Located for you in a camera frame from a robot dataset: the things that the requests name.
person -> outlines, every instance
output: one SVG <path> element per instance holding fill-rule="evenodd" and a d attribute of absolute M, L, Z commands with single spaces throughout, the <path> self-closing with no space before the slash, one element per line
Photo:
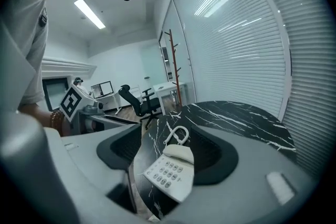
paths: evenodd
<path fill-rule="evenodd" d="M 74 85 L 77 86 L 77 88 L 81 89 L 87 95 L 92 95 L 92 92 L 89 92 L 84 86 L 82 86 L 82 82 L 83 80 L 81 78 L 75 78 Z"/>
<path fill-rule="evenodd" d="M 19 110 L 36 118 L 42 126 L 66 135 L 70 124 L 64 115 L 43 111 L 37 105 L 44 98 L 41 62 L 47 35 L 46 0 L 7 0 L 0 12 L 0 56 L 6 56 L 0 61 L 0 89 L 6 94 L 0 109 Z M 20 87 L 13 86 L 17 81 Z"/>

ceiling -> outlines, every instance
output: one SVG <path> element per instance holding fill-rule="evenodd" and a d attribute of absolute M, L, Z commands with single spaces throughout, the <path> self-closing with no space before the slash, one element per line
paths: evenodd
<path fill-rule="evenodd" d="M 89 42 L 100 34 L 132 32 L 152 22 L 155 0 L 85 0 L 106 28 L 99 30 L 74 5 L 77 0 L 47 0 L 48 18 L 63 30 Z"/>

coat rack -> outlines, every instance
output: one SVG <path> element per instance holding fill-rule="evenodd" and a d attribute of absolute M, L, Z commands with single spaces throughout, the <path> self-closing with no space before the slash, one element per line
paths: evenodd
<path fill-rule="evenodd" d="M 175 53 L 176 53 L 176 49 L 175 47 L 178 45 L 174 45 L 174 42 L 173 42 L 173 35 L 172 35 L 172 30 L 169 29 L 169 33 L 165 32 L 165 34 L 169 35 L 169 38 L 170 38 L 170 45 L 172 46 L 172 53 L 173 53 L 173 64 L 174 64 L 174 69 L 175 69 L 175 77 L 176 77 L 176 83 L 173 82 L 173 84 L 175 84 L 177 86 L 177 96 L 178 96 L 178 102 L 180 103 L 180 105 L 182 106 L 182 99 L 181 99 L 181 91 L 180 91 L 180 85 L 178 83 L 178 77 L 180 75 L 178 75 L 177 73 L 181 70 L 181 67 L 179 69 L 177 69 L 177 66 L 176 66 L 176 58 L 175 58 Z"/>

marble tabletop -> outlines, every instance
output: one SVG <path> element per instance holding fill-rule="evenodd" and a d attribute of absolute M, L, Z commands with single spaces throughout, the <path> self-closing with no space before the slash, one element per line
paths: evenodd
<path fill-rule="evenodd" d="M 160 219 L 178 203 L 153 186 L 143 172 L 161 156 L 165 148 L 163 141 L 172 129 L 182 125 L 190 131 L 193 124 L 262 141 L 296 162 L 296 148 L 288 130 L 276 117 L 260 108 L 227 101 L 183 106 L 180 111 L 170 112 L 152 125 L 144 134 L 142 145 L 134 158 L 134 179 L 139 194 L 146 206 Z M 182 130 L 176 133 L 180 139 L 183 138 Z M 190 145 L 190 139 L 192 137 L 184 146 Z M 169 144 L 177 144 L 177 140 L 172 137 Z"/>

telephone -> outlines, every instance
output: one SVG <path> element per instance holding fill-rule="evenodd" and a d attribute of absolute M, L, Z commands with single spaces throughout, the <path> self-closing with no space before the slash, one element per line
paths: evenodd
<path fill-rule="evenodd" d="M 168 145 L 162 153 L 144 176 L 170 198 L 182 202 L 193 187 L 194 155 L 182 145 Z"/>

